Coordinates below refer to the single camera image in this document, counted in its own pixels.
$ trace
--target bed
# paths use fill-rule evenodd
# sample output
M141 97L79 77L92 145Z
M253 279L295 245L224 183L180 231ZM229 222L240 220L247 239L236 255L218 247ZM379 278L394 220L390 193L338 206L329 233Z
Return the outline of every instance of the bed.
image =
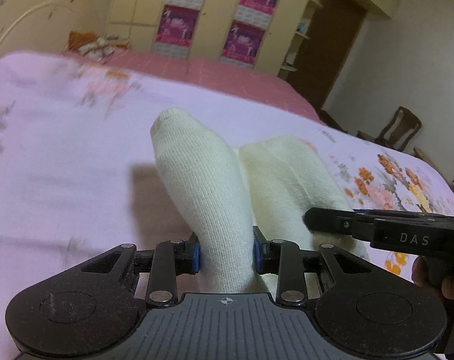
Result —
M156 176L149 140L154 119L170 107L188 110L233 147L295 135L317 152L352 208L454 215L453 192L428 164L291 108L283 81L204 59L126 52L102 66L60 56L68 32L89 29L93 13L80 0L52 1L24 7L31 19L21 13L0 23L0 360L17 353L3 317L23 288L121 243L153 248L188 237ZM69 24L52 24L60 12ZM42 27L32 32L37 20ZM48 36L39 42L31 34ZM20 49L31 51L12 52ZM409 279L412 256L368 253Z

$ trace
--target headboard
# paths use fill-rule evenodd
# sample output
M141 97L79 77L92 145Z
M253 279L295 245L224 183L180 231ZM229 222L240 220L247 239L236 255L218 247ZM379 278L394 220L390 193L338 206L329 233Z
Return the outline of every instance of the headboard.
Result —
M60 53L71 30L99 30L91 0L0 0L0 57L15 50Z

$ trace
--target shelf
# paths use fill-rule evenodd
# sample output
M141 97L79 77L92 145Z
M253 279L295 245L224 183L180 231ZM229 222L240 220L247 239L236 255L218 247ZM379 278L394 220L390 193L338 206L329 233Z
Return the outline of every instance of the shelf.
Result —
M307 7L311 6L312 8L323 8L323 5L317 0L308 0Z
M310 39L307 35L303 34L302 32L296 31L295 35L301 36L302 38L305 38L305 39Z
M295 69L295 67L293 66L290 66L288 64L283 64L281 67L280 67L281 70L284 70L284 71L297 71L298 69Z

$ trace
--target white sock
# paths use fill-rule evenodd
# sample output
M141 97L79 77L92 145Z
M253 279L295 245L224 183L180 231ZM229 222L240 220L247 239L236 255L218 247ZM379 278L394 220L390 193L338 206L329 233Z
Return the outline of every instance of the white sock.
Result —
M242 146L239 159L248 175L249 192L257 226L266 239L286 239L303 250L317 250L331 243L367 258L362 242L347 235L312 232L303 223L311 207L351 211L319 156L293 136ZM272 294L277 276L263 275ZM310 276L310 294L317 285Z
M264 292L253 268L250 198L234 151L181 109L162 112L151 135L159 175L199 237L201 291Z

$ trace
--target ridged plastic surface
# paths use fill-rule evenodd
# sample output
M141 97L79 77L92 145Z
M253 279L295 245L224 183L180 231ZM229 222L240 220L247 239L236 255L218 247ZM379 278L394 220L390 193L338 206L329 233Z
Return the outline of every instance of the ridged plastic surface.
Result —
M23 355L18 360L36 360ZM300 310L267 294L186 294L152 310L127 340L88 360L358 360L328 343ZM425 354L417 360L434 360Z

